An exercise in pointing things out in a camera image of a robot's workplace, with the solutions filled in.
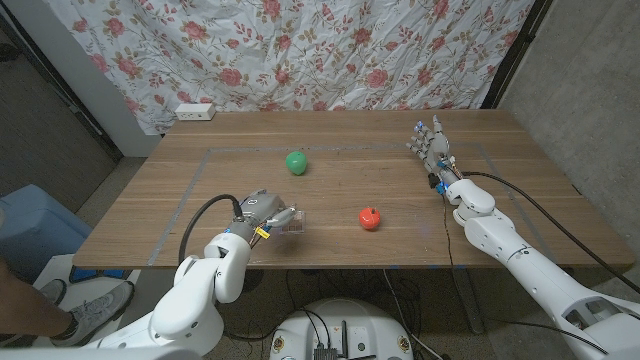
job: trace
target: sneaker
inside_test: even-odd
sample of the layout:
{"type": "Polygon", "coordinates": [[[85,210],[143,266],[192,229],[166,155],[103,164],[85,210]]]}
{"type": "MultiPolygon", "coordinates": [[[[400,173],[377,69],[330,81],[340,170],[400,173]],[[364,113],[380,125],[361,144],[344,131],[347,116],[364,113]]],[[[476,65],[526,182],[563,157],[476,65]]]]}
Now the sneaker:
{"type": "MultiPolygon", "coordinates": [[[[42,295],[44,295],[47,300],[51,301],[55,305],[60,305],[62,299],[64,299],[64,295],[67,293],[67,284],[60,280],[54,279],[49,281],[47,285],[43,286],[42,289],[39,290],[42,295]]],[[[0,334],[0,347],[5,347],[9,345],[30,345],[37,336],[31,335],[3,335],[0,334]]]]}
{"type": "Polygon", "coordinates": [[[60,305],[64,295],[67,293],[67,284],[60,279],[54,279],[42,287],[40,292],[47,298],[47,300],[51,301],[55,305],[60,305]]]}
{"type": "Polygon", "coordinates": [[[51,339],[51,343],[61,347],[86,345],[102,326],[122,315],[133,293],[133,283],[125,281],[105,295],[71,309],[78,322],[75,333],[64,340],[51,339]]]}

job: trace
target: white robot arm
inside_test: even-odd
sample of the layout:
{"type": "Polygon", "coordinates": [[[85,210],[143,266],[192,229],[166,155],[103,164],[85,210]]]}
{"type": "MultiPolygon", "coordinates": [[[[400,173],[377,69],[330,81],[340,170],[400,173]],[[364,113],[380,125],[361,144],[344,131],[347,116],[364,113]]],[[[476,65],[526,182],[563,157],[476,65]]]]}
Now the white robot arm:
{"type": "Polygon", "coordinates": [[[209,242],[204,259],[192,255],[180,263],[173,288],[155,309],[87,348],[171,345],[200,355],[214,348],[224,328],[215,302],[230,303],[240,296],[251,253],[249,240],[256,236],[256,228],[268,232],[272,227],[287,225],[296,214],[295,206],[285,206],[278,195],[267,194],[266,190],[252,193],[241,206],[235,198],[232,201],[234,208],[241,207],[242,216],[236,214],[229,228],[209,242]]]}
{"type": "Polygon", "coordinates": [[[463,179],[435,116],[433,123],[435,136],[419,122],[414,130],[420,137],[407,147],[424,161],[432,187],[458,205],[454,219],[469,242],[504,265],[558,329],[577,336],[563,335],[578,358],[603,359],[607,353],[638,347],[640,305],[580,285],[531,247],[495,207],[493,196],[463,179]]]}

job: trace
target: floral curtain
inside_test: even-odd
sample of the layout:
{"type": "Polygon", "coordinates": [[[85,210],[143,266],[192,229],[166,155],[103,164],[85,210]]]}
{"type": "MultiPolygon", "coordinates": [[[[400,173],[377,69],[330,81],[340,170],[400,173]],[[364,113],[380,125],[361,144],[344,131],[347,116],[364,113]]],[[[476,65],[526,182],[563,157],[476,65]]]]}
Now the floral curtain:
{"type": "Polygon", "coordinates": [[[217,111],[477,108],[533,0],[45,0],[147,134],[217,111]]]}

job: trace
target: electrical outlet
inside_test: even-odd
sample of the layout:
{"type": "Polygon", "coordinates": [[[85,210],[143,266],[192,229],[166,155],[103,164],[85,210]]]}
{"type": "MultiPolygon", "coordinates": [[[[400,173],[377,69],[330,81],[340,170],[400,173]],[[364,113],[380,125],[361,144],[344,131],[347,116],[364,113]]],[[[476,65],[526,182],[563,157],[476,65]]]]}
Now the electrical outlet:
{"type": "Polygon", "coordinates": [[[180,104],[176,109],[178,120],[211,120],[215,113],[213,104],[180,104]]]}

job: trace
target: wooden table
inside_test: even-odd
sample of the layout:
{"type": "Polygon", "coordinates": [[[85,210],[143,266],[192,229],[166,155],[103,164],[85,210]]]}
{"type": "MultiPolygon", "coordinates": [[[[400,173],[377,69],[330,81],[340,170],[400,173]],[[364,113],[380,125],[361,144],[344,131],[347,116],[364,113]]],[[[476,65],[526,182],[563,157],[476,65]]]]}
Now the wooden table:
{"type": "MultiPolygon", "coordinates": [[[[275,234],[251,254],[251,268],[425,268],[449,266],[443,201],[429,189],[422,162],[404,147],[418,120],[437,114],[458,167],[499,175],[527,191],[605,261],[628,266],[634,256],[505,111],[351,111],[218,113],[210,122],[177,122],[74,257],[86,268],[177,266],[186,224],[209,198],[243,198],[258,188],[306,212],[301,235],[275,234]],[[303,151],[307,171],[295,176],[286,155],[303,151]],[[376,207],[378,231],[358,213],[376,207]]],[[[533,206],[501,184],[473,180],[534,247],[560,265],[595,262],[533,206]]],[[[456,265],[498,267],[470,245],[447,206],[456,265]]],[[[187,254],[203,255],[231,219],[231,205],[210,208],[191,234],[187,254]]]]}

